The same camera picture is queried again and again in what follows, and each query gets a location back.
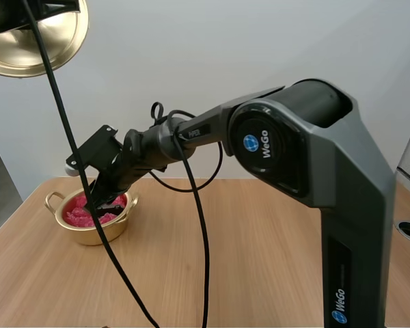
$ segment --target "red fabric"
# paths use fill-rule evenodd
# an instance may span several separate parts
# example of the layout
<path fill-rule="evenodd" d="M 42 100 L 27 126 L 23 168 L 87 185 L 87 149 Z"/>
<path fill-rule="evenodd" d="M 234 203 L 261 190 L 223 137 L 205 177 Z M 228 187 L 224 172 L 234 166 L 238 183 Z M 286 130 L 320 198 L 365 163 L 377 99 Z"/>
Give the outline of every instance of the red fabric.
<path fill-rule="evenodd" d="M 87 198 L 84 195 L 75 197 L 74 208 L 71 212 L 67 212 L 67 217 L 65 218 L 65 221 L 74 227 L 94 227 L 94 222 L 91 218 L 91 215 L 82 209 L 86 203 Z M 117 197 L 112 204 L 120 205 L 122 208 L 126 206 L 125 201 L 121 196 Z M 117 215 L 106 213 L 102 217 L 99 217 L 98 220 L 101 224 L 104 224 L 106 222 L 114 220 L 116 217 Z"/>

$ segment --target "black wire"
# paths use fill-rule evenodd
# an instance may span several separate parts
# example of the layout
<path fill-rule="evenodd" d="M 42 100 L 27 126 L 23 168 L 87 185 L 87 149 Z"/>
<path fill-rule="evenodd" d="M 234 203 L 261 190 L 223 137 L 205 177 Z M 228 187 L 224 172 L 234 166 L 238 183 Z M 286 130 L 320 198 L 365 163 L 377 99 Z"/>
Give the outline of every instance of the black wire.
<path fill-rule="evenodd" d="M 89 204 L 89 210 L 94 222 L 94 225 L 96 227 L 97 233 L 103 243 L 103 246 L 105 246 L 105 249 L 108 253 L 109 258 L 111 259 L 112 263 L 114 264 L 115 268 L 117 269 L 118 273 L 122 277 L 124 283 L 127 285 L 129 291 L 131 294 L 134 296 L 134 299 L 138 303 L 138 306 L 141 308 L 141 311 L 143 311 L 144 315 L 146 318 L 152 323 L 152 325 L 156 328 L 159 328 L 158 323 L 153 319 L 153 317 L 150 315 L 150 313 L 147 311 L 145 305 L 143 304 L 143 301 L 139 298 L 139 295 L 137 294 L 137 291 L 134 289 L 133 285 L 128 279 L 128 276 L 124 272 L 122 266 L 118 262 L 114 252 L 112 251 L 111 246 L 109 245 L 109 242 L 107 240 L 107 237 L 105 236 L 105 233 L 103 232 L 102 226 L 98 220 L 97 214 L 96 214 L 96 208 L 94 207 L 94 203 L 92 200 L 91 196 L 91 191 L 90 191 L 90 186 L 88 185 L 87 181 L 87 176 L 85 174 L 85 169 L 83 168 L 82 164 L 82 158 L 81 155 L 79 154 L 79 150 L 76 145 L 76 141 L 74 140 L 70 123 L 68 122 L 68 118 L 66 115 L 66 111 L 64 109 L 64 104 L 62 102 L 61 94 L 59 93 L 59 88 L 56 83 L 55 75 L 53 74 L 53 70 L 50 64 L 49 56 L 47 55 L 47 51 L 44 45 L 44 42 L 42 40 L 42 36 L 40 34 L 40 31 L 37 26 L 37 22 L 35 21 L 35 18 L 33 17 L 32 11 L 29 7 L 29 4 L 27 0 L 21 0 L 21 3 L 23 4 L 25 11 L 27 13 L 27 18 L 29 19 L 29 25 L 33 31 L 33 34 L 35 36 L 36 42 L 38 44 L 38 48 L 40 49 L 40 54 L 42 58 L 42 62 L 44 63 L 44 67 L 46 69 L 46 74 L 47 77 L 49 78 L 49 83 L 52 89 L 53 96 L 55 97 L 55 102 L 57 105 L 57 109 L 59 111 L 59 116 L 61 117 L 62 125 L 64 126 L 64 130 L 67 136 L 68 143 L 70 144 L 72 153 L 74 155 L 74 159 L 76 160 L 77 163 L 77 169 L 79 171 L 79 175 L 81 177 L 81 182 L 83 186 L 83 190 L 85 193 L 85 196 L 87 198 L 87 202 Z"/>
<path fill-rule="evenodd" d="M 208 186 L 208 185 L 214 180 L 214 178 L 217 176 L 217 174 L 218 174 L 219 171 L 220 171 L 220 167 L 221 167 L 221 164 L 222 164 L 222 162 L 223 162 L 223 148 L 222 148 L 222 145 L 221 145 L 220 142 L 217 143 L 217 145 L 219 146 L 219 162 L 218 162 L 218 164 L 217 164 L 216 170 L 214 171 L 214 173 L 212 174 L 212 176 L 211 176 L 204 184 L 200 185 L 200 186 L 197 188 L 198 190 L 201 190 L 201 189 L 205 188 L 206 186 Z M 177 191 L 177 192 L 179 192 L 179 193 L 192 193 L 192 192 L 193 192 L 193 189 L 179 189 L 179 188 L 173 187 L 173 186 L 171 186 L 171 185 L 165 183 L 164 181 L 162 181 L 162 180 L 161 180 L 158 176 L 156 176 L 156 174 L 153 173 L 152 171 L 149 172 L 149 173 L 150 173 L 151 176 L 153 176 L 153 178 L 154 178 L 156 181 L 158 181 L 159 183 L 161 183 L 164 187 L 166 187 L 166 188 L 168 188 L 168 189 L 171 189 L 171 190 L 173 190 L 173 191 Z"/>
<path fill-rule="evenodd" d="M 193 114 L 186 113 L 184 111 L 171 111 L 169 115 L 167 116 L 167 123 L 169 126 L 169 130 L 171 134 L 173 135 L 174 144 L 179 151 L 179 155 L 181 156 L 182 162 L 184 163 L 184 166 L 185 166 L 185 170 L 187 171 L 187 176 L 189 177 L 189 180 L 190 180 L 191 189 L 193 191 L 194 199 L 196 201 L 197 213 L 199 215 L 200 230 L 202 231 L 202 239 L 204 241 L 205 277 L 204 277 L 204 313 L 202 317 L 202 328 L 206 328 L 206 324 L 208 322 L 208 294 L 209 294 L 209 289 L 210 289 L 210 245 L 208 242 L 208 233 L 206 231 L 206 222 L 205 222 L 204 211 L 202 209 L 202 203 L 200 201 L 199 189 L 197 188 L 196 182 L 194 181 L 193 172 L 191 171 L 189 162 L 179 143 L 178 134 L 172 125 L 172 117 L 176 113 L 180 113 L 186 116 L 190 116 Z"/>
<path fill-rule="evenodd" d="M 164 111 L 164 106 L 160 102 L 156 102 L 152 105 L 152 108 L 150 110 L 150 115 L 152 116 L 152 118 L 155 118 L 154 117 L 154 112 L 155 112 L 156 107 L 160 108 L 160 110 L 159 110 L 160 117 L 158 119 L 161 119 L 161 116 L 163 115 L 163 111 Z M 193 114 L 190 114 L 186 111 L 171 111 L 169 113 L 169 115 L 167 116 L 167 121 L 168 122 L 172 121 L 172 118 L 173 118 L 174 114 L 182 114 L 182 115 L 188 116 L 189 118 L 195 118 L 195 116 Z M 205 188 L 206 186 L 208 186 L 214 180 L 214 178 L 217 176 L 217 174 L 220 171 L 221 164 L 223 163 L 223 147 L 221 145 L 221 142 L 218 142 L 217 145 L 219 146 L 219 162 L 217 164 L 216 170 L 214 171 L 212 176 L 204 184 L 200 185 L 197 188 L 198 190 L 201 190 L 201 189 Z M 166 187 L 170 190 L 177 191 L 179 193 L 192 193 L 193 192 L 193 189 L 179 189 L 179 188 L 173 187 L 173 186 L 165 183 L 164 181 L 162 181 L 154 172 L 151 171 L 149 173 L 156 181 L 158 181 L 161 185 L 163 185 L 164 187 Z"/>

